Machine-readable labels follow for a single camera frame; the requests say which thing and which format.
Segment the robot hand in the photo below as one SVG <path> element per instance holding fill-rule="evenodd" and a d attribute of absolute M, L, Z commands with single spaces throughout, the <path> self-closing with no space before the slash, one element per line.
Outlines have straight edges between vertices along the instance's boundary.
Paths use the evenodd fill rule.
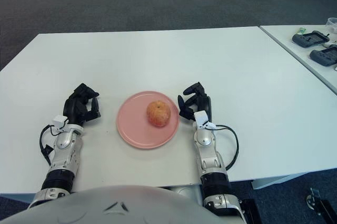
<path fill-rule="evenodd" d="M 65 101 L 63 115 L 56 116 L 53 125 L 47 125 L 42 130 L 39 140 L 40 149 L 50 168 L 41 191 L 35 195 L 29 207 L 70 194 L 80 164 L 82 126 L 85 121 L 101 116 L 96 98 L 98 95 L 84 83 L 80 84 Z M 91 110 L 88 111 L 86 104 L 90 99 L 92 99 Z M 53 134 L 52 128 L 56 129 L 57 134 Z M 53 148 L 42 145 L 43 133 L 48 129 L 53 136 L 57 136 Z M 50 161 L 49 154 L 52 151 L 55 154 Z"/>
<path fill-rule="evenodd" d="M 193 123 L 196 128 L 194 145 L 197 151 L 197 165 L 202 183 L 204 207 L 218 216 L 238 216 L 246 223 L 239 200 L 232 192 L 226 166 L 220 153 L 216 150 L 216 139 L 213 130 L 228 129 L 234 133 L 236 140 L 237 136 L 228 126 L 218 128 L 211 123 L 211 98 L 207 96 L 200 82 L 193 84 L 183 92 L 184 95 L 192 93 L 195 93 L 195 95 L 186 102 L 180 95 L 178 96 L 179 114 L 186 119 L 195 121 Z M 197 106 L 196 112 L 189 107 L 191 105 Z M 234 162 L 238 152 L 239 149 L 237 149 L 233 159 Z"/>

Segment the small object on floor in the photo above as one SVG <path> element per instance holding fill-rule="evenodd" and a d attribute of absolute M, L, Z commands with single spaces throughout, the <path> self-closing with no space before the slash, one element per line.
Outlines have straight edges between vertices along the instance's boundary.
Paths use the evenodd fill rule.
<path fill-rule="evenodd" d="M 313 50 L 310 53 L 310 58 L 323 66 L 331 66 L 336 64 L 337 45 L 331 45 L 329 48 L 320 51 Z"/>
<path fill-rule="evenodd" d="M 301 27 L 298 31 L 297 34 L 304 34 L 306 29 L 304 27 Z"/>
<path fill-rule="evenodd" d="M 323 43 L 328 42 L 330 40 L 328 36 L 329 34 L 324 35 L 319 31 L 313 31 L 312 33 L 303 35 L 295 34 L 292 37 L 292 41 L 301 47 L 310 47 L 322 45 Z"/>

